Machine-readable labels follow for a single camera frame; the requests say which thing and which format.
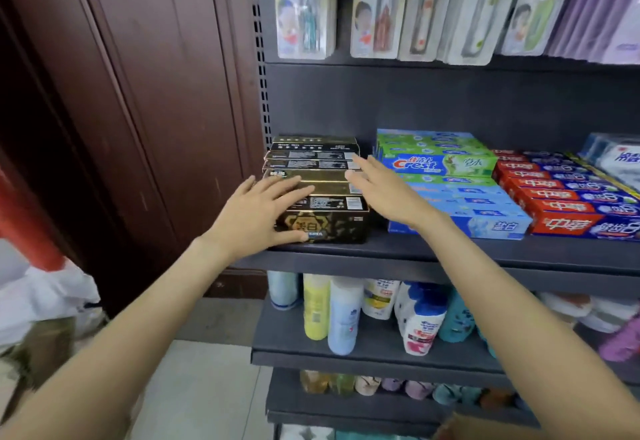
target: purple package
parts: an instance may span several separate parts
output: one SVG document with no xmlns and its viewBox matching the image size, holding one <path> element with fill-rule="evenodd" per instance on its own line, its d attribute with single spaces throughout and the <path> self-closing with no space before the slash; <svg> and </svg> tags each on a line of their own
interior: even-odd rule
<svg viewBox="0 0 640 440">
<path fill-rule="evenodd" d="M 561 54 L 561 57 L 577 59 L 576 51 L 580 42 L 584 39 L 587 25 L 593 18 L 599 1 L 600 0 L 585 0 L 580 11 L 580 15 L 578 16 L 578 21 L 576 22 L 575 28 L 571 34 L 571 38 L 569 38 L 569 42 L 567 43 L 566 48 L 564 48 L 564 52 Z"/>
<path fill-rule="evenodd" d="M 598 348 L 605 361 L 621 363 L 638 353 L 640 348 L 640 316 L 636 315 L 620 331 Z"/>
<path fill-rule="evenodd" d="M 609 43 L 613 38 L 613 34 L 616 32 L 622 17 L 625 15 L 627 7 L 632 0 L 615 0 L 609 11 L 609 16 L 605 22 L 605 27 L 602 34 L 598 38 L 596 45 L 591 50 L 591 54 L 588 56 L 590 62 L 601 62 L 604 53 L 609 47 Z"/>
<path fill-rule="evenodd" d="M 587 60 L 596 45 L 600 34 L 611 13 L 614 0 L 598 0 L 593 15 L 588 19 L 587 27 L 575 50 L 574 58 Z"/>
<path fill-rule="evenodd" d="M 564 10 L 562 20 L 560 20 L 558 24 L 554 39 L 549 45 L 547 52 L 549 56 L 562 56 L 562 52 L 569 42 L 575 23 L 578 20 L 578 16 L 580 16 L 584 2 L 585 0 L 568 0 L 567 7 Z"/>
</svg>

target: left hand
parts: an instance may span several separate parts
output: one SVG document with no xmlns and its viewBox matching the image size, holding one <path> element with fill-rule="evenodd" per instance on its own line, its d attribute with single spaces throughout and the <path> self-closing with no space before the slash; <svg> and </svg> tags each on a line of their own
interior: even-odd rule
<svg viewBox="0 0 640 440">
<path fill-rule="evenodd" d="M 272 246 L 307 241 L 304 231 L 277 232 L 273 228 L 278 216 L 315 189 L 307 186 L 291 190 L 299 182 L 299 176 L 286 180 L 272 176 L 258 183 L 254 176 L 249 177 L 228 199 L 213 226 L 197 240 L 205 247 L 221 250 L 229 263 Z"/>
</svg>

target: tile floor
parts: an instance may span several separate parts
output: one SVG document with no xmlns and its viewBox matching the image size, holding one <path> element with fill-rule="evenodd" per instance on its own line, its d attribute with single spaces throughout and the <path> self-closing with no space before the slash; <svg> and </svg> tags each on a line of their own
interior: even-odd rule
<svg viewBox="0 0 640 440">
<path fill-rule="evenodd" d="M 248 347 L 261 306 L 200 301 L 147 387 L 131 440 L 272 440 L 271 368 L 252 366 Z"/>
</svg>

